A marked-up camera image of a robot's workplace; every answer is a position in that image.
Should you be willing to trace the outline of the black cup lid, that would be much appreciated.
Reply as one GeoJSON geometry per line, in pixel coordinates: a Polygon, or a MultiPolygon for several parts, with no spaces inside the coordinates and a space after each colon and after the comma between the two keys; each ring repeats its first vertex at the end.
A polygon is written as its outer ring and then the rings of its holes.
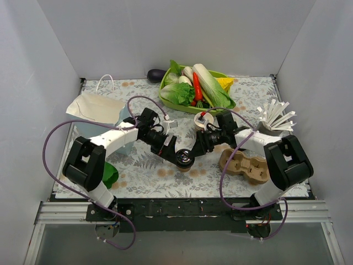
{"type": "Polygon", "coordinates": [[[191,156],[190,150],[180,149],[176,152],[176,166],[182,169],[190,168],[194,162],[195,158],[191,156]]]}

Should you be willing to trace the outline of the light blue paper bag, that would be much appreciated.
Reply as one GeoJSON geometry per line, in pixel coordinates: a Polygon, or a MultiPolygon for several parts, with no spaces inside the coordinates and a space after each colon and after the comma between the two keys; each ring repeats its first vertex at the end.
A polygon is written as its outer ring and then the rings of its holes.
{"type": "Polygon", "coordinates": [[[98,136],[107,132],[108,129],[84,121],[118,126],[125,118],[130,116],[126,103],[123,101],[87,92],[82,92],[74,99],[67,107],[66,114],[71,120],[78,119],[81,121],[76,123],[76,127],[85,138],[98,136]]]}

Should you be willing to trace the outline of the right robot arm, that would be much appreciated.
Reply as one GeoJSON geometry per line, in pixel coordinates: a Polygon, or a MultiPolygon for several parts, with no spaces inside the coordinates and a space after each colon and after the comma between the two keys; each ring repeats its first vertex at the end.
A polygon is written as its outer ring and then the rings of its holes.
{"type": "Polygon", "coordinates": [[[251,196],[248,207],[226,204],[233,210],[250,211],[253,218],[260,220],[289,189],[313,175],[313,166],[294,135],[280,138],[263,134],[252,126],[240,128],[233,115],[234,111],[224,109],[216,116],[216,129],[198,131],[187,158],[193,160],[212,152],[216,145],[227,143],[233,151],[226,159],[222,174],[236,169],[248,177],[267,175],[269,179],[251,196]]]}

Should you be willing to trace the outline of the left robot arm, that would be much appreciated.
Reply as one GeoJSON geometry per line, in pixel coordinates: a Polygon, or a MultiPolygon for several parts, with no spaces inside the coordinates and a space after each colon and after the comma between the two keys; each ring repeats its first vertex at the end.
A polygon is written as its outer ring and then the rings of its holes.
{"type": "Polygon", "coordinates": [[[103,183],[105,160],[118,149],[141,140],[150,145],[151,152],[175,164],[175,136],[169,129],[178,123],[168,119],[155,123],[158,114],[145,108],[136,119],[128,117],[117,127],[98,136],[76,138],[63,166],[62,173],[84,190],[88,199],[99,205],[98,214],[106,221],[117,216],[115,197],[103,183]]]}

